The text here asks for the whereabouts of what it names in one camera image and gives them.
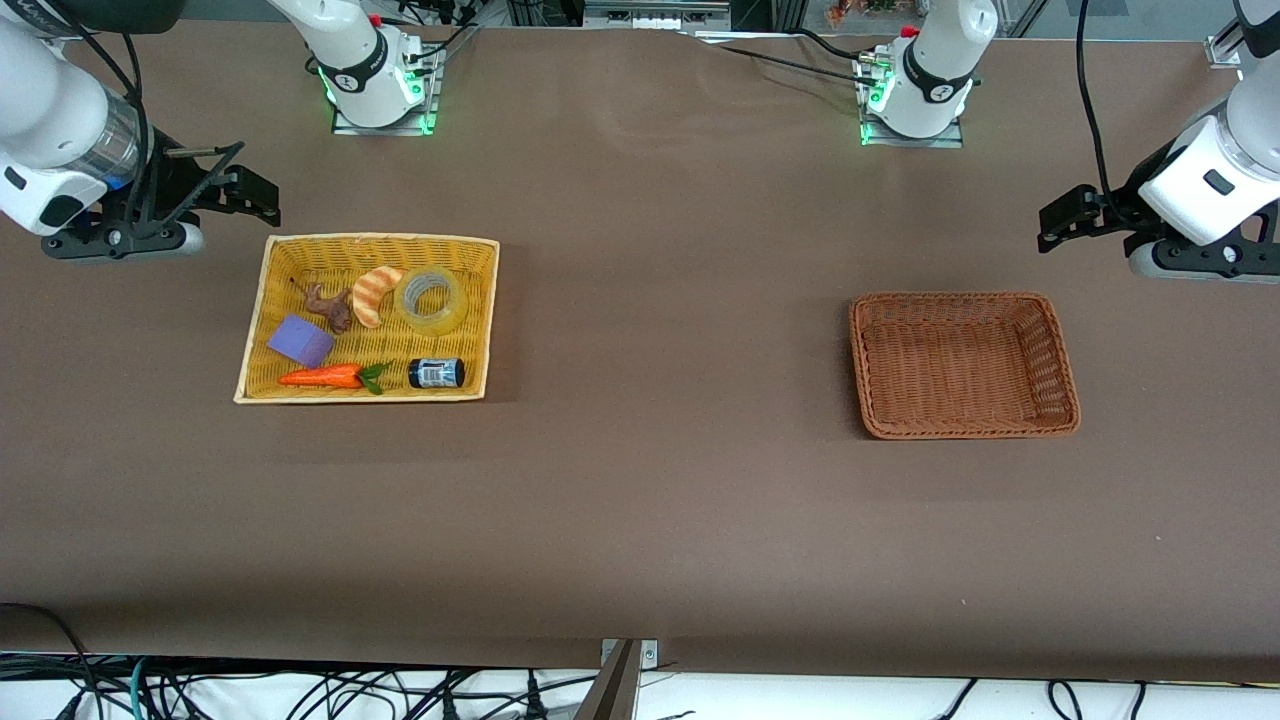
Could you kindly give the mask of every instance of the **purple cube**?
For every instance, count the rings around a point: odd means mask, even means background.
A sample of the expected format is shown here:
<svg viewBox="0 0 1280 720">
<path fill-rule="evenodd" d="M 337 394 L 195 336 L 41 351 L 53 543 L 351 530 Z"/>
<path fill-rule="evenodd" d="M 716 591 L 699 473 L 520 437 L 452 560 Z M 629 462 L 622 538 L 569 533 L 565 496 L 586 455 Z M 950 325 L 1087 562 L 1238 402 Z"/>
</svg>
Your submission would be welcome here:
<svg viewBox="0 0 1280 720">
<path fill-rule="evenodd" d="M 333 350 L 333 336 L 297 315 L 285 315 L 266 346 L 307 368 L 319 368 Z"/>
</svg>

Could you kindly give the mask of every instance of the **tabletop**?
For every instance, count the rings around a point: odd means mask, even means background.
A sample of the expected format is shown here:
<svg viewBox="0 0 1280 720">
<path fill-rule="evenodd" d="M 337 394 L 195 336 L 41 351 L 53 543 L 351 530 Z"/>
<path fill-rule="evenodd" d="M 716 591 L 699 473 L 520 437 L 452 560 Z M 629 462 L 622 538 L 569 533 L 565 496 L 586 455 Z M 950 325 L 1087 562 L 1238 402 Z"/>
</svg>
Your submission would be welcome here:
<svg viewBox="0 0 1280 720">
<path fill-rule="evenodd" d="M 0 594 L 91 650 L 1280 671 L 1276 290 L 1140 279 L 1119 237 L 1037 254 L 1039 208 L 1097 182 L 1069 42 L 995 42 L 961 150 L 860 146 L 841 81 L 669 32 L 484 29 L 421 138 L 330 136 L 289 26 L 138 50 L 156 127 L 244 140 L 280 233 L 486 237 L 502 269 L 485 400 L 237 406 L 270 228 L 88 268 L 0 222 Z M 1196 44 L 1088 51 L 1117 183 L 1234 82 Z M 886 290 L 1047 295 L 1080 430 L 873 439 L 846 309 Z"/>
</svg>

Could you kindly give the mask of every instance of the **orange carrot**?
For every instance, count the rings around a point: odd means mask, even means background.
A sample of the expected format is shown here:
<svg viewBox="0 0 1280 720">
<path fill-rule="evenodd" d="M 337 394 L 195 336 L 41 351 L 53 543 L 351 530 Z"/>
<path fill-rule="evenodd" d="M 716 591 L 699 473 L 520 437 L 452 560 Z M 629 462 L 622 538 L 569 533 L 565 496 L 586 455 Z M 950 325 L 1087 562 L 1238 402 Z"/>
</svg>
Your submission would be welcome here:
<svg viewBox="0 0 1280 720">
<path fill-rule="evenodd" d="M 374 380 L 383 374 L 387 364 L 362 368 L 358 363 L 339 363 L 315 368 L 314 370 L 293 370 L 280 375 L 282 386 L 367 388 L 374 395 L 381 395 L 383 388 Z"/>
</svg>

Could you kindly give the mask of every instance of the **teal cable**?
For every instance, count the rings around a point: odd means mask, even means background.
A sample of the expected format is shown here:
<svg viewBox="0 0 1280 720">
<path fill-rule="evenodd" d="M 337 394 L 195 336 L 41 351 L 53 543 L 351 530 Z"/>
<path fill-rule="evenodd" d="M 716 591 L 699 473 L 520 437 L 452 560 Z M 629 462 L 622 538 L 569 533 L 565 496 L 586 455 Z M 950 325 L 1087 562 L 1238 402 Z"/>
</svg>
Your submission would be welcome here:
<svg viewBox="0 0 1280 720">
<path fill-rule="evenodd" d="M 129 676 L 129 706 L 133 708 L 133 720 L 142 720 L 142 705 L 138 702 L 138 685 L 142 684 L 142 664 L 146 657 L 138 660 L 133 666 L 133 675 Z"/>
</svg>

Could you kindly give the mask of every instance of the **tape roll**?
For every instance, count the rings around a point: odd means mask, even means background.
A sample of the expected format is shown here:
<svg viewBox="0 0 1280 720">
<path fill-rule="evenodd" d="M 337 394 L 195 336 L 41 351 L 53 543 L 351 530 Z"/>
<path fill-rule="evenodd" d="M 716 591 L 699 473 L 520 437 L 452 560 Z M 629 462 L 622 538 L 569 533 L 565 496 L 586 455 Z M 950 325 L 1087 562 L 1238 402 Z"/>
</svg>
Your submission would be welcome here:
<svg viewBox="0 0 1280 720">
<path fill-rule="evenodd" d="M 444 306 L 435 313 L 422 315 L 417 304 L 431 288 L 443 287 L 447 297 Z M 467 319 L 467 293 L 462 283 L 444 268 L 425 268 L 411 270 L 396 286 L 396 311 L 415 331 L 429 336 L 445 336 L 458 329 Z"/>
</svg>

